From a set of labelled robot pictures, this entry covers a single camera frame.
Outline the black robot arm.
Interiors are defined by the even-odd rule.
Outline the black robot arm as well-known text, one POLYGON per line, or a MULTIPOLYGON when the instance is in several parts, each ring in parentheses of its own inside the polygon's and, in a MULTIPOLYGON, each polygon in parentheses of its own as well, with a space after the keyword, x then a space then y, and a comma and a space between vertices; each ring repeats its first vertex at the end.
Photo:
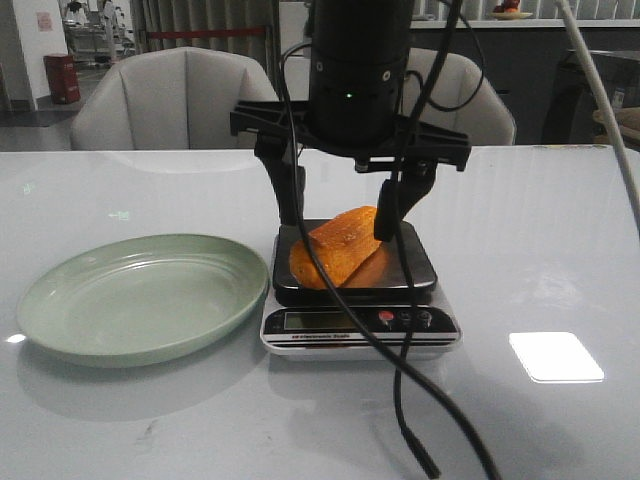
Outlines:
POLYGON ((360 173, 391 171, 383 183, 374 236, 390 241, 399 223, 432 188, 438 164, 462 171, 467 135, 420 121, 447 57, 461 4, 453 2, 431 72, 410 113, 400 113, 410 50, 411 1, 315 1, 309 9, 311 65, 305 101, 240 101, 232 135, 257 135, 255 153, 276 194, 280 219, 298 222, 295 144, 352 158, 360 173))

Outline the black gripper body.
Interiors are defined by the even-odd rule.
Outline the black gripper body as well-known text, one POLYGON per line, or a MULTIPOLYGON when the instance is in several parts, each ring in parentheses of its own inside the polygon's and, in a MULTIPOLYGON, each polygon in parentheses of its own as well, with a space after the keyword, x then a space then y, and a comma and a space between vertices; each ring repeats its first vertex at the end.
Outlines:
POLYGON ((385 63, 347 62, 311 51, 306 100, 240 101, 231 134, 249 131, 297 141, 326 153, 368 161, 402 155, 465 169, 471 146, 462 133, 417 122, 398 112, 408 53, 385 63))

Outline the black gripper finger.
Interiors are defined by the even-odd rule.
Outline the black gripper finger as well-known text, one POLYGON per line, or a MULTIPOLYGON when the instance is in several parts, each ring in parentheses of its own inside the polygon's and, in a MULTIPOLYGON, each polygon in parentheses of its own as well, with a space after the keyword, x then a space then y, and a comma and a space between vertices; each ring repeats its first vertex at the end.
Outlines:
POLYGON ((270 178, 282 225, 296 225, 299 220, 297 209, 303 206, 305 170, 301 166, 294 170, 293 153, 291 142, 284 137, 266 133, 257 135, 254 154, 270 178))
POLYGON ((374 237, 391 241, 406 214, 433 188, 436 164, 409 162, 406 169, 394 169, 382 184, 374 220, 374 237))

